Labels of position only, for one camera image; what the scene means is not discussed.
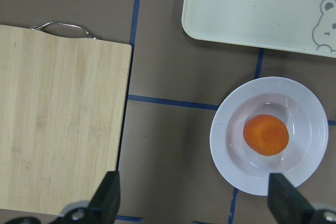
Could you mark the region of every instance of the bear drawing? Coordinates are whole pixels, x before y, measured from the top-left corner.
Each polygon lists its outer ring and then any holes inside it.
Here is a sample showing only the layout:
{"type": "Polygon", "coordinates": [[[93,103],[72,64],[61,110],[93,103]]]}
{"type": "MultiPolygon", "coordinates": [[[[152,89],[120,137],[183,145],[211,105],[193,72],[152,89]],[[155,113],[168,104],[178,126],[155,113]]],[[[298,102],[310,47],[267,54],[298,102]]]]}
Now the bear drawing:
{"type": "Polygon", "coordinates": [[[318,51],[336,52],[336,0],[323,0],[322,15],[312,36],[318,51]]]}

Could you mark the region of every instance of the cutting board handle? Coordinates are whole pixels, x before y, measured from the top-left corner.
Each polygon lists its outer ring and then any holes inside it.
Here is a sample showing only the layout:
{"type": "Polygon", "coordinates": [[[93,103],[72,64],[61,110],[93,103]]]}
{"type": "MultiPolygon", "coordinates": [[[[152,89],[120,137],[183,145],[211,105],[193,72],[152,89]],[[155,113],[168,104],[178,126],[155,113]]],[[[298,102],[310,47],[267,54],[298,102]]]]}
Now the cutting board handle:
{"type": "Polygon", "coordinates": [[[47,27],[49,25],[61,25],[61,26],[69,26],[69,27],[78,28],[78,29],[84,31],[84,33],[87,35],[88,38],[90,38],[90,39],[99,39],[98,37],[92,35],[86,29],[84,29],[84,28],[82,28],[80,26],[72,25],[72,24],[65,24],[65,23],[60,23],[60,22],[47,22],[47,23],[45,23],[43,25],[40,25],[40,26],[32,26],[31,29],[32,30],[42,31],[45,27],[47,27]]]}

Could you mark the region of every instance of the round orange object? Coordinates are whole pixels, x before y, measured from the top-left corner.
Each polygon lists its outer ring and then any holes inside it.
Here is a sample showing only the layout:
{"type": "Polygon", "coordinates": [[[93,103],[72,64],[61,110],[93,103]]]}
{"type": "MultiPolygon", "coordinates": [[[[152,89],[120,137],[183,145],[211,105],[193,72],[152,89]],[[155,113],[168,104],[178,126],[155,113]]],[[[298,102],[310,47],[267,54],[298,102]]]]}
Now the round orange object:
{"type": "Polygon", "coordinates": [[[272,115],[258,115],[244,126],[244,139],[252,150],[264,156],[282,152],[289,141],[285,124],[272,115]]]}

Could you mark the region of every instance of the bamboo board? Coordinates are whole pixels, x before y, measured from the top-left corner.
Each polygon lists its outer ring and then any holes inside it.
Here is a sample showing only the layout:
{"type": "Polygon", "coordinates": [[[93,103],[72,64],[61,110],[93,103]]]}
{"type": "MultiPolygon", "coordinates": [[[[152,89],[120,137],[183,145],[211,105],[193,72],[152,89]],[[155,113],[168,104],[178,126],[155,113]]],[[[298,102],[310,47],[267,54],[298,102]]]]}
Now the bamboo board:
{"type": "Polygon", "coordinates": [[[59,214],[115,170],[131,46],[0,25],[0,208],[59,214]]]}

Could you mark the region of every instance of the orange ball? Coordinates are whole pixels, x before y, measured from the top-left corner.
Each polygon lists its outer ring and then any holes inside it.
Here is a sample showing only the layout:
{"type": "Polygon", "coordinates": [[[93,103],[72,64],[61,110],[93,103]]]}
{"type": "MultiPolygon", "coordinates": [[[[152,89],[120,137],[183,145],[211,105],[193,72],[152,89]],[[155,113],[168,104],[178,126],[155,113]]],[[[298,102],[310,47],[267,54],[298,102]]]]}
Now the orange ball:
{"type": "Polygon", "coordinates": [[[249,120],[244,126],[243,135],[247,145],[264,156],[282,152],[289,141],[285,124],[272,115],[258,115],[249,120]]]}

